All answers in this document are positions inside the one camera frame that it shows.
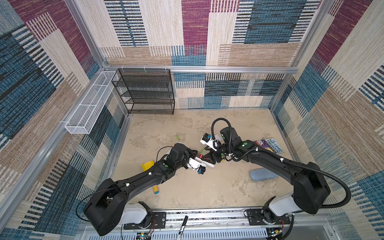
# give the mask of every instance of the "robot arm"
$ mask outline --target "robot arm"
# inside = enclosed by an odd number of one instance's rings
[[[255,142],[250,140],[242,141],[234,128],[230,130],[229,127],[226,127],[220,133],[225,141],[223,144],[212,137],[213,133],[212,135],[204,135],[201,142],[209,143],[213,148],[201,159],[196,158],[198,153],[196,150],[191,150],[183,144],[176,143],[168,156],[164,156],[147,171],[116,182],[112,179],[106,179],[85,205],[83,210],[85,216],[98,234],[104,236],[117,226],[125,205],[137,194],[167,181],[181,167],[186,169],[191,167],[202,174],[205,171],[204,166],[213,166],[217,162],[222,162],[228,155],[231,155],[231,159],[234,161],[243,159],[246,162],[265,167],[293,185],[293,194],[282,198],[273,197],[263,206],[263,215],[267,224],[274,223],[279,216],[287,212],[303,210],[315,214],[320,207],[324,207],[322,204],[331,190],[324,179],[324,172],[320,171],[316,164],[312,162],[303,164],[286,160],[263,149]],[[349,188],[346,185],[343,187],[346,190],[346,198],[342,203],[333,204],[335,206],[332,207],[340,207],[350,200],[351,192]]]
[[[147,188],[170,179],[177,169],[188,168],[189,159],[194,159],[196,154],[196,150],[176,143],[165,160],[157,161],[145,172],[116,182],[110,178],[104,180],[85,205],[84,214],[100,236],[106,235],[119,223],[129,200]]]

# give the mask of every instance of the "black cable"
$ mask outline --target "black cable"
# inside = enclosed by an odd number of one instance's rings
[[[307,167],[307,166],[296,164],[296,163],[292,162],[291,160],[288,161],[288,160],[284,159],[283,163],[287,164],[287,165],[294,166],[294,167],[299,167],[299,168],[302,168],[302,169],[306,169],[306,170],[310,170],[310,171],[313,171],[313,172],[317,172],[317,173],[319,173],[319,174],[321,174],[323,176],[326,176],[326,177],[334,180],[335,182],[337,182],[338,184],[340,184],[344,188],[344,190],[345,190],[345,198],[342,201],[340,201],[338,203],[335,203],[335,204],[323,204],[323,205],[321,205],[320,208],[322,208],[322,209],[332,209],[332,208],[342,207],[342,206],[346,205],[349,202],[349,200],[351,199],[351,197],[352,197],[351,190],[349,189],[347,184],[345,184],[341,179],[335,177],[334,175],[331,175],[331,174],[329,174],[327,172],[323,172],[321,170],[317,170],[317,169],[313,169],[313,168],[310,168],[310,167]]]
[[[266,150],[264,148],[261,148],[261,147],[257,147],[257,148],[253,148],[253,149],[250,149],[248,150],[246,153],[244,153],[240,159],[242,159],[245,155],[247,155],[248,153],[252,152],[252,151],[256,151],[256,149],[258,149],[259,152],[265,152],[265,153],[268,153],[269,155],[272,155],[273,157],[277,158],[278,160],[280,160],[280,158],[282,158],[280,155],[277,155],[276,153],[274,152],[271,152],[269,150]],[[298,168],[301,168],[301,169],[305,169],[305,170],[309,170],[309,171],[312,171],[312,172],[317,172],[325,177],[328,177],[332,180],[334,180],[335,182],[337,182],[338,184],[340,184],[344,190],[345,190],[345,198],[338,202],[338,203],[335,203],[335,204],[323,204],[321,205],[320,208],[322,209],[332,209],[332,208],[337,208],[337,207],[342,207],[344,205],[346,205],[351,197],[352,197],[352,194],[351,194],[351,190],[349,189],[349,187],[347,186],[347,184],[345,184],[341,179],[335,177],[334,175],[332,174],[329,174],[327,172],[324,172],[324,171],[321,171],[321,170],[317,170],[317,169],[313,169],[311,167],[307,167],[307,166],[304,166],[304,165],[300,165],[300,164],[297,164],[295,162],[293,162],[292,160],[287,160],[285,158],[283,158],[284,160],[282,161],[282,163],[286,164],[286,165],[291,165],[291,166],[294,166],[294,167],[298,167]]]
[[[215,126],[215,123],[217,121],[220,121],[220,120],[223,120],[225,121],[227,124],[228,124],[228,127],[229,127],[229,155],[231,156],[231,159],[234,161],[234,162],[238,162],[240,161],[240,159],[238,161],[235,160],[235,158],[233,157],[233,154],[232,153],[232,127],[231,127],[231,124],[229,123],[228,120],[226,120],[225,118],[218,118],[216,119],[213,123],[212,123],[212,126],[211,126],[211,136],[212,136],[212,139],[213,141],[215,140],[215,133],[214,133],[214,126]]]
[[[166,156],[168,156],[169,154],[164,154],[161,158],[160,158],[160,160],[164,160],[164,158],[166,157]]]
[[[157,162],[157,158],[159,157],[160,150],[163,149],[163,148],[166,148],[166,147],[173,147],[173,146],[165,146],[165,147],[160,148],[159,151],[157,152],[157,155],[156,155],[156,162]]]
[[[94,192],[94,193],[92,193],[92,194],[86,196],[85,198],[83,198],[83,199],[77,204],[77,206],[76,206],[76,211],[75,211],[75,212],[76,212],[76,216],[77,216],[79,219],[83,220],[83,221],[89,222],[89,220],[85,220],[84,218],[82,218],[81,216],[79,216],[79,214],[77,213],[77,209],[79,208],[80,204],[81,204],[85,199],[87,199],[88,197],[92,196],[93,194],[96,194],[96,193],[99,193],[99,192],[103,192],[103,191],[112,190],[112,189],[116,189],[116,188],[119,188],[119,187],[113,187],[113,188],[108,188],[108,189],[100,190],[100,191]]]
[[[250,217],[250,216],[246,216],[246,215],[245,215],[245,211],[247,211],[247,209],[244,210],[243,215],[244,215],[246,218],[252,218],[252,217]]]
[[[280,240],[286,239],[288,237],[288,235],[291,233],[292,228],[293,228],[293,224],[295,223],[294,220],[295,220],[295,214],[292,214],[291,224],[289,225],[288,231]]]

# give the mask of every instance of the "white object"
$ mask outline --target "white object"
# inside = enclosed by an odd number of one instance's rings
[[[203,166],[203,167],[206,167],[207,165],[205,165],[204,163],[202,163],[202,162],[198,162],[198,161],[196,161],[195,159],[193,159],[193,158],[189,158],[189,162],[188,162],[188,164],[187,164],[187,167],[191,167],[191,168],[193,168],[193,170],[194,171],[198,171],[199,170],[199,167],[200,166]]]
[[[212,136],[211,136],[211,138],[209,139],[209,141],[208,142],[205,142],[203,139],[201,139],[200,140],[200,142],[202,143],[202,144],[204,144],[204,145],[208,145],[210,148],[212,148],[213,150],[215,150],[215,151],[217,151],[217,143],[215,142],[215,141],[213,141],[213,139],[212,139]]]
[[[215,134],[215,139],[219,141],[223,141],[223,137],[221,135]]]
[[[147,210],[140,203],[126,204],[118,225],[128,223],[141,223],[146,215]]]
[[[269,209],[278,217],[288,212],[300,211],[292,197],[292,192],[283,197],[276,197],[269,203]]]
[[[201,160],[200,158],[198,158],[198,157],[195,157],[195,160],[197,161],[197,162],[201,162],[201,163],[204,163],[205,165],[207,165],[207,166],[210,166],[210,167],[215,167],[215,165],[213,165],[212,163],[210,163],[210,162],[206,162],[206,161],[203,161],[203,160]]]
[[[89,134],[98,119],[111,91],[113,81],[118,81],[116,72],[103,71],[65,124],[70,134]]]

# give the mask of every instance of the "black wire shelf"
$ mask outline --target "black wire shelf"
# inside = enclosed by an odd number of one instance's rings
[[[173,114],[175,97],[166,69],[118,69],[112,81],[128,113]]]

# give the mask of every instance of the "blue sponge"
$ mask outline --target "blue sponge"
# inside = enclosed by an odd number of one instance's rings
[[[253,181],[261,181],[261,180],[273,179],[278,177],[278,175],[274,174],[273,172],[265,168],[252,170],[249,173],[249,175],[251,176],[251,179]]]

